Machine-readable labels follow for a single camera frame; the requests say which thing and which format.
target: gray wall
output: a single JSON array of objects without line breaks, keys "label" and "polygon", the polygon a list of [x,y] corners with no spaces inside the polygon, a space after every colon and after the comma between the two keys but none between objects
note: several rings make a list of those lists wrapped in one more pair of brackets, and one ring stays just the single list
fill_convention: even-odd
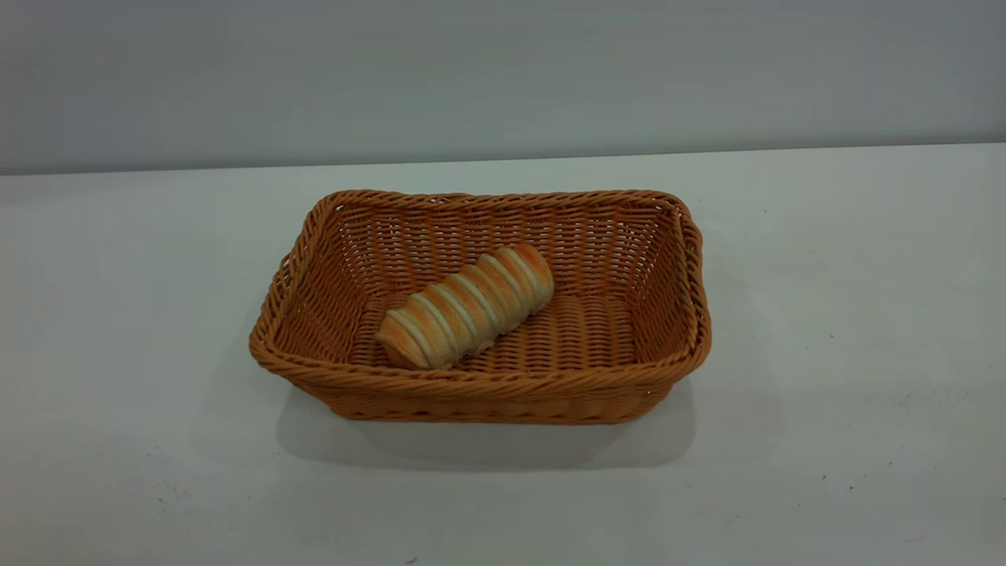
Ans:
[{"label": "gray wall", "polygon": [[0,0],[0,171],[1004,140],[1004,24],[1003,0]]}]

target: white table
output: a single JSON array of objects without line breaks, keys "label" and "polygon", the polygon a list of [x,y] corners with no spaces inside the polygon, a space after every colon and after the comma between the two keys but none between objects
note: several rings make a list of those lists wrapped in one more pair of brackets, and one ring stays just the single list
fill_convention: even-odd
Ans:
[{"label": "white table", "polygon": [[[626,425],[342,420],[246,337],[347,188],[673,192],[712,354]],[[0,178],[3,562],[1004,564],[1004,214],[1006,145]]]}]

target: brown woven basket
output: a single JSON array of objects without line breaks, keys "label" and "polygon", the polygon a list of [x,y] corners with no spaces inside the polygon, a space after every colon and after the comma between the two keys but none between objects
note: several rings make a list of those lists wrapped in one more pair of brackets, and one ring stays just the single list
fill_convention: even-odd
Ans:
[{"label": "brown woven basket", "polygon": [[[520,241],[552,268],[544,311],[452,370],[390,367],[374,340],[387,310]],[[628,421],[709,352],[701,246],[661,192],[337,192],[274,276],[252,355],[350,419]]]}]

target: bread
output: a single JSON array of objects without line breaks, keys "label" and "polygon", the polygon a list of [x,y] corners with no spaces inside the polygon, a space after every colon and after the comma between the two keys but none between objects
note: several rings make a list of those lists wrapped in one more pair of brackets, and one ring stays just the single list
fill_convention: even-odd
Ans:
[{"label": "bread", "polygon": [[448,369],[544,309],[554,292],[552,271],[537,249],[501,247],[388,311],[374,338],[394,366]]}]

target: basket rim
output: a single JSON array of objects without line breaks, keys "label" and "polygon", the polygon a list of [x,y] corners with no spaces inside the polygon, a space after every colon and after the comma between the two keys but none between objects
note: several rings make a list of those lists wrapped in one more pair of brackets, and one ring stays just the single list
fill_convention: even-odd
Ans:
[{"label": "basket rim", "polygon": [[[286,270],[291,280],[290,289],[301,285],[311,264],[314,246],[307,243],[319,233],[329,214],[340,204],[366,204],[370,198],[380,197],[383,205],[386,198],[396,198],[401,205],[410,209],[437,207],[492,207],[499,209],[507,203],[527,205],[536,200],[547,200],[550,205],[571,200],[578,205],[590,203],[611,204],[625,200],[627,203],[653,205],[654,201],[676,208],[680,229],[687,247],[687,230],[693,240],[692,249],[685,249],[685,276],[688,281],[689,305],[695,317],[689,329],[685,345],[674,354],[653,362],[601,366],[581,370],[500,371],[481,372],[470,370],[405,370],[400,368],[366,366],[359,364],[339,364],[305,358],[289,354],[276,347],[275,339],[288,308],[290,294],[281,287]],[[674,383],[698,368],[708,356],[711,347],[711,329],[706,309],[705,291],[702,287],[702,235],[692,221],[688,207],[676,196],[656,190],[596,190],[562,191],[542,193],[509,193],[474,195],[468,193],[425,193],[412,194],[386,190],[354,189],[337,191],[323,197],[309,212],[304,228],[297,238],[293,250],[283,257],[280,269],[273,277],[269,294],[262,306],[261,315],[248,337],[249,351],[262,366],[287,379],[310,382],[311,386],[389,389],[400,392],[423,390],[424,395],[436,395],[443,390],[445,395],[457,396],[459,388],[466,394],[505,394],[509,390],[527,393],[527,381],[537,382],[534,391],[540,394],[554,394],[562,391],[599,389],[613,387],[613,379],[619,378],[617,387],[638,385],[667,385]]]}]

